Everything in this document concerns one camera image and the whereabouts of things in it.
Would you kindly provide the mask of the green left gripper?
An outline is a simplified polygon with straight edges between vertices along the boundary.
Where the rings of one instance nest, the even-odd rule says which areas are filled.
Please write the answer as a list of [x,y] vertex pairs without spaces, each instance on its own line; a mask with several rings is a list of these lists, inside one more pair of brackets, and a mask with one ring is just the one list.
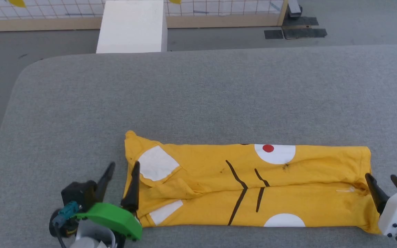
[[142,225],[132,214],[139,209],[139,175],[140,163],[136,161],[129,176],[130,184],[125,196],[121,200],[121,207],[113,204],[102,203],[108,183],[115,171],[115,162],[110,162],[104,174],[97,182],[94,204],[87,212],[78,212],[74,215],[77,219],[88,219],[94,223],[106,227],[113,232],[126,236],[131,240],[141,240]]

